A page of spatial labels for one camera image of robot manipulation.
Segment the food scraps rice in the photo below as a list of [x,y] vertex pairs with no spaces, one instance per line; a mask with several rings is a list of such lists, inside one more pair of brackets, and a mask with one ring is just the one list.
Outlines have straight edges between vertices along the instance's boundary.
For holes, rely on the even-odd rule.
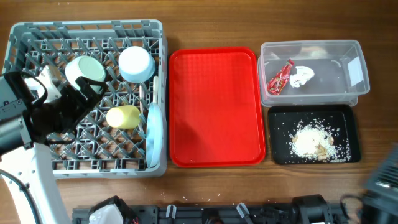
[[352,159],[348,135],[324,119],[300,120],[289,132],[290,154],[305,162],[348,162]]

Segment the white tissue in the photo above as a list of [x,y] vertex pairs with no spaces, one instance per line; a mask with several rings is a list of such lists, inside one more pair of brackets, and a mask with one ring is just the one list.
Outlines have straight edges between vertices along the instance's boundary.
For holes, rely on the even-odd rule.
[[296,73],[290,75],[289,83],[293,88],[300,88],[315,76],[315,72],[306,66],[296,66]]

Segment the light blue bowl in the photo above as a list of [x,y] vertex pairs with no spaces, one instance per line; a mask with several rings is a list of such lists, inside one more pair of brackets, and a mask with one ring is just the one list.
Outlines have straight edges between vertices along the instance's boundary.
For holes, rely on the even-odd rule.
[[118,59],[119,72],[125,81],[141,83],[155,73],[155,60],[143,47],[132,46],[124,49]]

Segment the large light blue plate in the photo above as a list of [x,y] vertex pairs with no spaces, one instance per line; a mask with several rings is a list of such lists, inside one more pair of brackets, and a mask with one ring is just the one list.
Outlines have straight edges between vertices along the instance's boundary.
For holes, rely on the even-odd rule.
[[163,119],[160,106],[151,103],[146,125],[146,164],[148,168],[155,167],[161,157],[163,142]]

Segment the small green plate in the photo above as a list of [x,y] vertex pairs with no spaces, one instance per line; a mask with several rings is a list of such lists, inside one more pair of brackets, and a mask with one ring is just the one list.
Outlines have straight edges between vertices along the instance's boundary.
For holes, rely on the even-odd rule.
[[80,90],[76,83],[78,77],[89,78],[97,82],[104,82],[106,78],[106,72],[102,64],[97,59],[85,55],[69,62],[65,67],[65,75],[68,82],[76,90]]

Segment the white plastic fork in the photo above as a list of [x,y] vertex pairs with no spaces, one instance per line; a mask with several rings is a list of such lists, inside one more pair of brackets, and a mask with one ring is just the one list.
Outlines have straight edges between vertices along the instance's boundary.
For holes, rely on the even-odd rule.
[[141,84],[140,84],[140,85],[139,85],[139,106],[140,106],[140,115],[139,115],[139,117],[140,117],[140,123],[139,123],[139,130],[140,130],[140,131],[144,131],[143,123],[142,123],[143,120],[142,120],[142,119],[145,118],[145,117],[144,117],[144,109],[145,109],[145,107],[144,107],[143,102],[144,102],[144,90],[142,89]]

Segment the white plastic spoon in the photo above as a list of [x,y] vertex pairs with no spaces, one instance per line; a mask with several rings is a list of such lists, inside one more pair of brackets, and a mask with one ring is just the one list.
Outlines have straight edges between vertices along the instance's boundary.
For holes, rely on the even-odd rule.
[[152,93],[154,103],[158,103],[158,92],[159,92],[159,77],[154,76],[154,78],[153,78],[153,93]]

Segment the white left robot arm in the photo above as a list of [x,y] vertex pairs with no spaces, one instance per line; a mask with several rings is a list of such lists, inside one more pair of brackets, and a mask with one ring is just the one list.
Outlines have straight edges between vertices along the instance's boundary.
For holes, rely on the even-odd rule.
[[49,134],[75,132],[78,123],[102,100],[105,82],[79,77],[79,90],[65,85],[60,98],[49,92],[36,99],[26,72],[1,76],[1,175],[7,182],[21,223],[70,223],[52,168]]

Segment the red snack wrapper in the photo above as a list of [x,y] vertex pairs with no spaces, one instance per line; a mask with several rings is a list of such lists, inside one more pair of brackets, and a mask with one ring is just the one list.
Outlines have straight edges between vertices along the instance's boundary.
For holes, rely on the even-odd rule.
[[287,63],[282,67],[277,75],[267,83],[267,91],[270,94],[279,95],[281,93],[281,91],[289,81],[290,70],[293,65],[294,61],[292,59],[288,59]]

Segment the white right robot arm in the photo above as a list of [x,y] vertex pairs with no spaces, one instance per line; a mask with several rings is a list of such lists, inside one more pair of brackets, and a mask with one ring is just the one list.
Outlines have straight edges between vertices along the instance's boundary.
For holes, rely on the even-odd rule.
[[344,195],[336,205],[337,214],[332,212],[332,204],[321,195],[295,197],[289,210],[291,223],[342,223],[349,220],[343,200],[359,200],[359,220],[361,223],[397,223],[397,145],[375,170],[366,182],[362,195]]

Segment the yellow plastic cup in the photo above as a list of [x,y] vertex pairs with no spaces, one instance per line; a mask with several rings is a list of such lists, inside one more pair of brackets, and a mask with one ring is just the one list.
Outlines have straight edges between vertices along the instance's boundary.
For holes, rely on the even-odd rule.
[[111,108],[106,114],[106,122],[113,128],[134,129],[140,123],[140,110],[133,105]]

